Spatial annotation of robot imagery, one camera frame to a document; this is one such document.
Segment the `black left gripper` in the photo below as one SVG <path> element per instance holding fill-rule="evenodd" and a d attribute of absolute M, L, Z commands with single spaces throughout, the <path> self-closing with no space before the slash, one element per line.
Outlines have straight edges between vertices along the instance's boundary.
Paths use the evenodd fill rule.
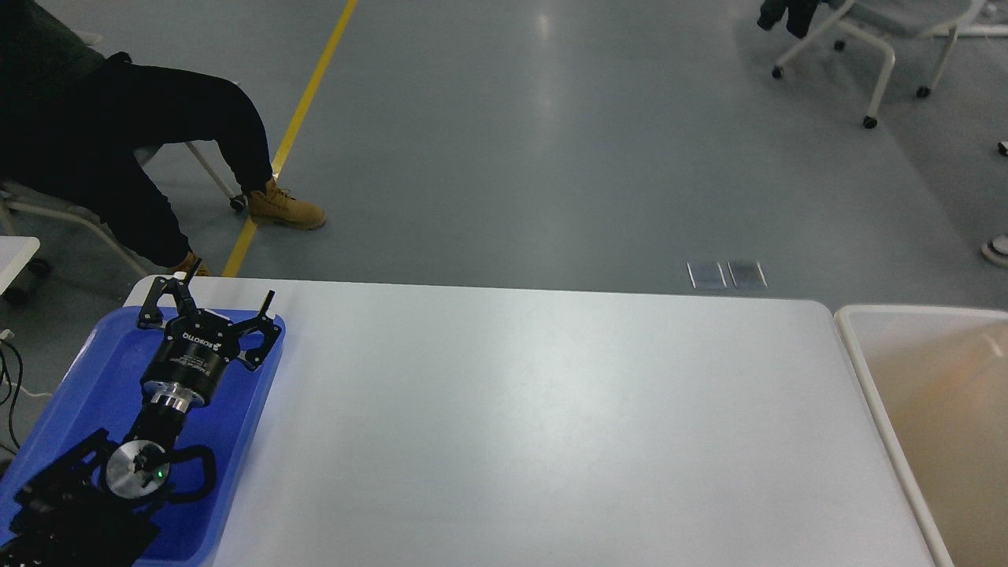
<path fill-rule="evenodd" d="M 267 291 L 252 318 L 234 322 L 220 313 L 199 312 L 190 284 L 195 274 L 156 276 L 140 306 L 137 328 L 161 329 L 163 339 L 141 377 L 145 403 L 166 408 L 205 408 L 213 401 L 231 363 L 255 372 L 270 355 L 282 329 L 270 315 L 275 291 Z M 165 320 L 158 306 L 163 295 L 176 305 L 176 318 Z M 242 340 L 259 337 L 245 348 Z"/>

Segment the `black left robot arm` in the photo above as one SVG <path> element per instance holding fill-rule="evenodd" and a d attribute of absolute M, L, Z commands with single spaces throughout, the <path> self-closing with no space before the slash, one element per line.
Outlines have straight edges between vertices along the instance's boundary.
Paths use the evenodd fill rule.
<path fill-rule="evenodd" d="M 91 332 L 2 480 L 4 566 L 206 566 L 280 363 L 284 321 L 199 308 L 192 276 Z"/>

